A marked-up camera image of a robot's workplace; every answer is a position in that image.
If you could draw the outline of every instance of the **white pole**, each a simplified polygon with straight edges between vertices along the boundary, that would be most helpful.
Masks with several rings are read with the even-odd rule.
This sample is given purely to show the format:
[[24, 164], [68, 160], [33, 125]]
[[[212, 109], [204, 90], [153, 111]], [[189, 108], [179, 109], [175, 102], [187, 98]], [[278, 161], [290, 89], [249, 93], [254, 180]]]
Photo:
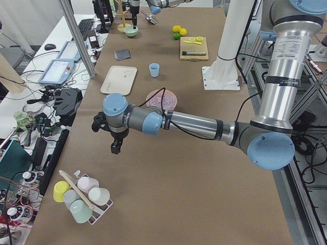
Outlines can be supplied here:
[[205, 90], [240, 90], [235, 57], [254, 1], [230, 1], [217, 59], [202, 68]]

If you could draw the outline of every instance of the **white bottle cap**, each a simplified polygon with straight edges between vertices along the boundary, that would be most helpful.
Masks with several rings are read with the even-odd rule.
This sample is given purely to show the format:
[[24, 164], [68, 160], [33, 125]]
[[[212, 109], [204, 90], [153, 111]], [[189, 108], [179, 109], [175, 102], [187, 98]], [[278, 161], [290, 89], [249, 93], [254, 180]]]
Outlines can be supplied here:
[[23, 177], [24, 179], [29, 179], [31, 176], [32, 176], [32, 174], [31, 174], [30, 172], [25, 172], [25, 173], [23, 173], [23, 175], [22, 175], [22, 177]]
[[9, 216], [13, 216], [13, 215], [15, 215], [17, 213], [17, 208], [10, 208], [10, 209], [8, 209], [8, 211], [7, 211], [7, 214], [9, 215]]

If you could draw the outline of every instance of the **yellow cutting board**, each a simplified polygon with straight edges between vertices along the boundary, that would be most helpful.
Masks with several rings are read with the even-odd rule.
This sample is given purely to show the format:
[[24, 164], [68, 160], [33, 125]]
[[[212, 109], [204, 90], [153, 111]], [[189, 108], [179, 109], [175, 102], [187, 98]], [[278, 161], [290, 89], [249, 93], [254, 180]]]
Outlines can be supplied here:
[[[180, 37], [179, 59], [180, 60], [209, 60], [206, 38], [205, 37], [203, 38], [201, 45], [183, 42], [183, 41], [189, 41], [189, 38], [190, 37]], [[182, 55], [183, 51], [206, 52], [206, 55]]]

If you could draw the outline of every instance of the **bowl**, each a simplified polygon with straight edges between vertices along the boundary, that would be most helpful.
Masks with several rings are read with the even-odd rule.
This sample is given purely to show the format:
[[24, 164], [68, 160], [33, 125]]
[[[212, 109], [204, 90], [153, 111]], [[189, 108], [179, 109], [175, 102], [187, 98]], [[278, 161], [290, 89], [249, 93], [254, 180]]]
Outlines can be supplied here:
[[128, 37], [135, 37], [138, 33], [138, 27], [135, 27], [135, 29], [134, 26], [125, 27], [124, 32]]
[[[149, 93], [146, 100], [148, 100], [151, 96], [153, 96], [157, 91], [158, 91], [158, 89]], [[162, 97], [162, 91], [160, 91], [152, 99], [150, 99], [147, 102], [147, 106], [148, 107], [156, 106], [158, 108], [161, 108], [161, 97]], [[177, 105], [176, 95], [172, 91], [165, 90], [162, 105], [163, 105], [164, 110], [172, 110], [172, 111], [175, 110], [175, 107]]]

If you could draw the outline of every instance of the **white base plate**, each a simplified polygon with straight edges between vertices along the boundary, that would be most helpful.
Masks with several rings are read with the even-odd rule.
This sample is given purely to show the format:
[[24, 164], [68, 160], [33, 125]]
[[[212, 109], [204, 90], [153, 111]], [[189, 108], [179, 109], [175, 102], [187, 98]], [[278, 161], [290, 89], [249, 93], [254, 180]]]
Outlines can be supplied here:
[[100, 91], [104, 94], [121, 93], [128, 95], [136, 73], [136, 67], [114, 65], [109, 69]]
[[[313, 49], [316, 46], [317, 45], [310, 44], [309, 52], [313, 51]], [[310, 53], [309, 56], [310, 56], [310, 58], [312, 59], [313, 62], [327, 62], [327, 58], [320, 57], [320, 56], [316, 55], [315, 53]]]
[[203, 86], [204, 90], [240, 90], [240, 84], [239, 80], [237, 79], [237, 72], [236, 72], [236, 79], [229, 81], [229, 85], [223, 85], [221, 87], [217, 87], [215, 84], [216, 82], [211, 80], [208, 81], [207, 79], [204, 78], [204, 74], [207, 72], [207, 70], [210, 68], [210, 66], [203, 66], [202, 67], [202, 79], [203, 79]]

